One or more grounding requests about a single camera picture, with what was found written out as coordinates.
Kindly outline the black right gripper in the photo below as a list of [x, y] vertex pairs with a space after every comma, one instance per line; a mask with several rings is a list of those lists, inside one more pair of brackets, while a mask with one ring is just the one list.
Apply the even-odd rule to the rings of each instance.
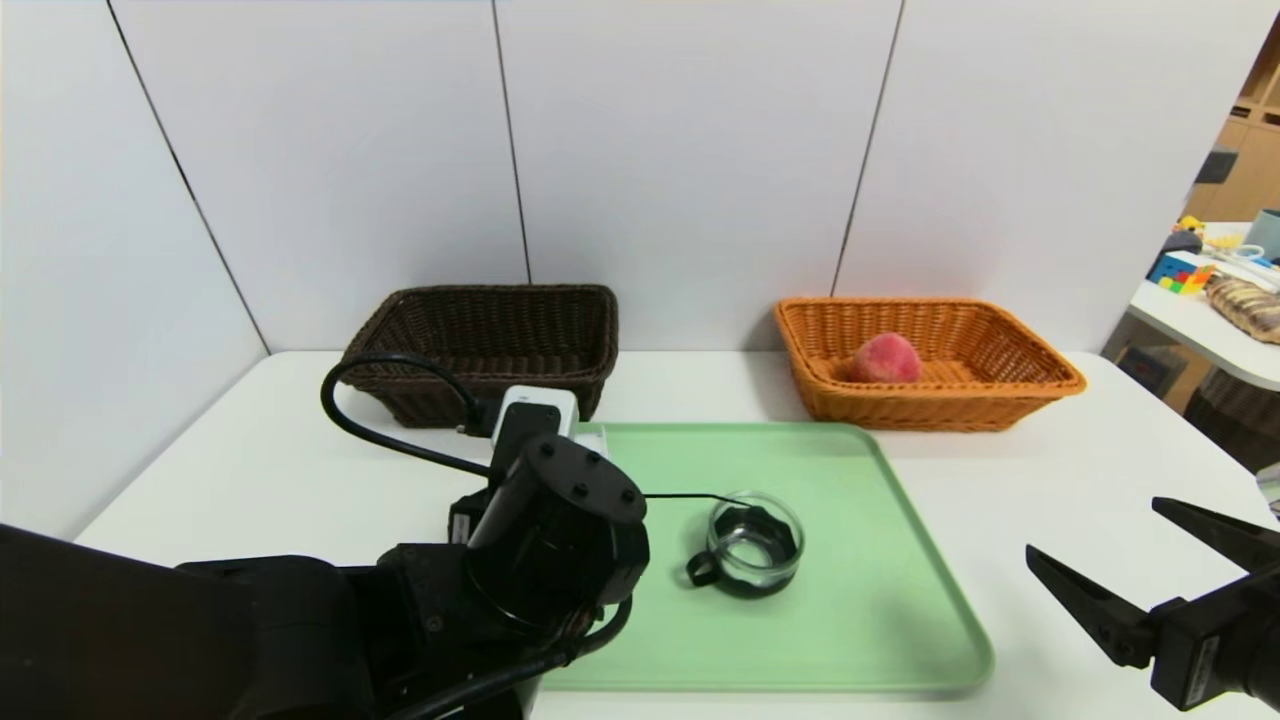
[[1153, 497], [1151, 507], [1251, 574], [1178, 600], [1162, 616], [1156, 653], [1143, 609], [1032, 544], [1027, 568], [1112, 664], [1147, 669], [1155, 656], [1151, 687], [1176, 710], [1242, 693], [1279, 711], [1279, 533], [1176, 498]]

